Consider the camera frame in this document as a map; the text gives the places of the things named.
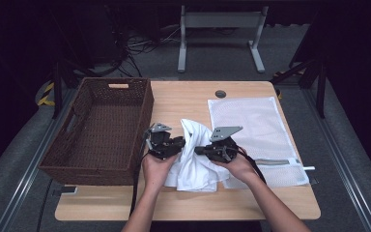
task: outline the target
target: hand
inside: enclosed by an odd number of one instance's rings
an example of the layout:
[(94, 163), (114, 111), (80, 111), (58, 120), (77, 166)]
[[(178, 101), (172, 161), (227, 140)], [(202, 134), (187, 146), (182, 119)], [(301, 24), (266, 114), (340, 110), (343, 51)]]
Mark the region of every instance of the hand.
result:
[(170, 170), (176, 156), (161, 160), (152, 155), (146, 155), (143, 159), (143, 172), (146, 181), (146, 189), (160, 191), (167, 179), (168, 171)]
[(213, 161), (213, 163), (218, 166), (227, 168), (231, 172), (231, 174), (233, 174), (233, 176), (244, 183), (246, 183), (251, 178), (259, 178), (251, 163), (249, 163), (249, 161), (240, 154), (237, 154), (237, 156), (228, 163), (218, 161)]

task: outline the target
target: gray floor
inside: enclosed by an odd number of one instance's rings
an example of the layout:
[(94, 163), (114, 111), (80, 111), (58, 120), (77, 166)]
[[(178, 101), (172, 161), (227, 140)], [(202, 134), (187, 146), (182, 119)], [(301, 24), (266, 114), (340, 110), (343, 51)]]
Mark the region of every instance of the gray floor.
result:
[[(185, 73), (177, 72), (178, 42), (162, 45), (150, 53), (134, 56), (143, 76), (170, 80), (270, 80), (278, 71), (288, 69), (307, 26), (264, 29), (259, 50), (265, 73), (257, 73), (246, 41), (250, 32), (237, 30), (232, 35), (214, 31), (197, 31), (189, 35)], [(125, 64), (126, 69), (136, 71)], [(109, 76), (121, 76), (119, 72)], [(278, 84), (282, 91), (281, 105), (305, 165), (315, 166), (309, 171), (322, 216), (308, 220), (312, 231), (371, 231), (371, 163), (361, 147), (346, 114), (328, 85), (325, 112), (321, 120), (313, 105), (314, 89), (301, 90), (291, 78)], [(72, 96), (74, 90), (64, 91)], [(52, 136), (48, 129), (55, 128), (59, 120), (51, 120), (53, 107), (40, 106), (36, 115), (24, 126), (0, 159), (0, 230), (36, 231), (49, 177), (34, 172), (30, 163), (42, 151), (44, 142)], [(16, 189), (25, 183), (24, 175), (35, 173), (30, 186), (23, 186), (24, 194)], [(60, 185), (53, 182), (44, 208), (41, 231), (120, 231), (123, 221), (64, 222), (56, 220), (58, 196), (51, 192)], [(11, 201), (14, 194), (25, 196)], [(17, 210), (6, 211), (8, 205)], [(265, 221), (263, 231), (269, 231)]]

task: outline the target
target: forearm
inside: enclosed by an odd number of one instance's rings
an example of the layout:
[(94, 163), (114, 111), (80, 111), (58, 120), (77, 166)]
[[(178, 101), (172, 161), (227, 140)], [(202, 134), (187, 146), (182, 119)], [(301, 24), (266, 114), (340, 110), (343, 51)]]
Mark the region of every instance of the forearm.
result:
[(246, 183), (270, 223), (272, 231), (310, 231), (258, 176), (252, 176)]
[(150, 231), (158, 191), (145, 189), (122, 231)]

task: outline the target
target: wicker basket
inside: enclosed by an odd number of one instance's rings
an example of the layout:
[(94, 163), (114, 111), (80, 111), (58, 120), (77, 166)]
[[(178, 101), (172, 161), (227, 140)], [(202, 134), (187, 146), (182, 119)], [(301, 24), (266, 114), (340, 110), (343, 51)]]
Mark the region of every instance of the wicker basket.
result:
[(147, 78), (84, 78), (39, 169), (61, 184), (131, 186), (154, 97)]

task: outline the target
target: table top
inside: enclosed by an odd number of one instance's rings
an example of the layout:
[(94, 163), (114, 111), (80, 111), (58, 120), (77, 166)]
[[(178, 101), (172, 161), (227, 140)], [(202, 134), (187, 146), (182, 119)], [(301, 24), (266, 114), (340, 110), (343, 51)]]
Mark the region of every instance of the table top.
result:
[[(172, 128), (172, 137), (182, 136), (181, 119), (190, 119), (211, 128), (208, 99), (223, 90), (226, 98), (275, 97), (267, 81), (152, 81), (155, 104), (152, 123)], [(276, 101), (285, 128), (279, 101)], [(140, 173), (138, 197), (144, 189)], [(316, 219), (321, 211), (310, 185), (273, 188), (272, 191), (301, 219)], [(77, 194), (63, 194), (55, 216), (59, 220), (127, 220), (132, 187), (78, 186)], [(249, 189), (226, 189), (218, 184), (216, 192), (186, 192), (163, 188), (153, 220), (252, 220), (265, 219)]]

